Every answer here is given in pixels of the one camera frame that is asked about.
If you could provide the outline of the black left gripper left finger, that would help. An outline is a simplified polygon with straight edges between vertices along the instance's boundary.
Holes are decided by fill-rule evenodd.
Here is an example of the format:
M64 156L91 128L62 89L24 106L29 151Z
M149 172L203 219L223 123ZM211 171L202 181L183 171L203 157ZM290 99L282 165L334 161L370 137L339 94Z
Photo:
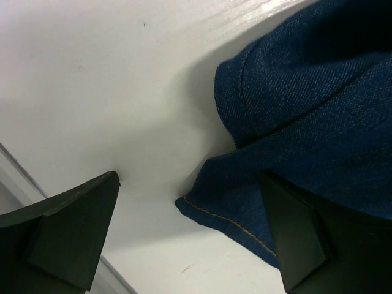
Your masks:
M89 291L119 188L110 171L1 215L1 290Z

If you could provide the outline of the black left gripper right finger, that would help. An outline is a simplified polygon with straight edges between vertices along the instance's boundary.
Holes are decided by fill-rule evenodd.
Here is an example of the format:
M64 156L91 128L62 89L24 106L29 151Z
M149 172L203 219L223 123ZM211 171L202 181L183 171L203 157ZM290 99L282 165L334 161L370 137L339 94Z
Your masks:
M286 293L391 293L391 221L271 173L261 195Z

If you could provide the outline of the dark blue denim trousers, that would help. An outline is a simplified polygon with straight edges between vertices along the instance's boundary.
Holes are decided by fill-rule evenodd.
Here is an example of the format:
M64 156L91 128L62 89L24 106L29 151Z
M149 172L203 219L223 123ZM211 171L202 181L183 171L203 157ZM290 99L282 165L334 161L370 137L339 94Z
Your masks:
M236 150L208 159L175 202L271 266L260 193L271 170L391 217L391 2L317 1L218 66L217 112Z

